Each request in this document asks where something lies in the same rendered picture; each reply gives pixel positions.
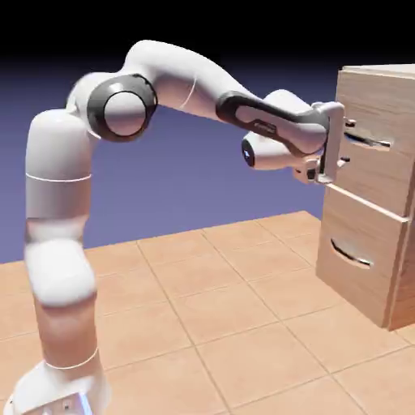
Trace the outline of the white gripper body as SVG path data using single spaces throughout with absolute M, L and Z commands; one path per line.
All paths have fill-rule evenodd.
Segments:
M 329 128 L 327 142 L 319 161 L 319 173 L 316 181 L 327 185 L 336 180 L 338 169 L 345 162 L 340 158 L 340 144 L 344 138 L 344 106 L 339 102 L 315 102 L 311 105 L 320 113 L 327 115 Z

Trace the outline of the light wood drawer front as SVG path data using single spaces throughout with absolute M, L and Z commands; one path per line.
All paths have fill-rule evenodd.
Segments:
M 330 187 L 401 223 L 409 221 L 415 194 L 415 74 L 346 67 L 338 74 L 336 98 L 346 132 L 391 142 L 389 151 L 342 140 L 340 155 L 350 162 Z
M 373 267 L 344 261 L 331 238 Z M 376 325 L 392 331 L 414 324 L 415 221 L 401 223 L 327 186 L 316 275 Z

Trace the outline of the light wood cabinet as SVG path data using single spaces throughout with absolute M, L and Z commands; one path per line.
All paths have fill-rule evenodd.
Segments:
M 346 66 L 355 124 L 325 190 L 316 274 L 376 325 L 415 323 L 415 64 Z

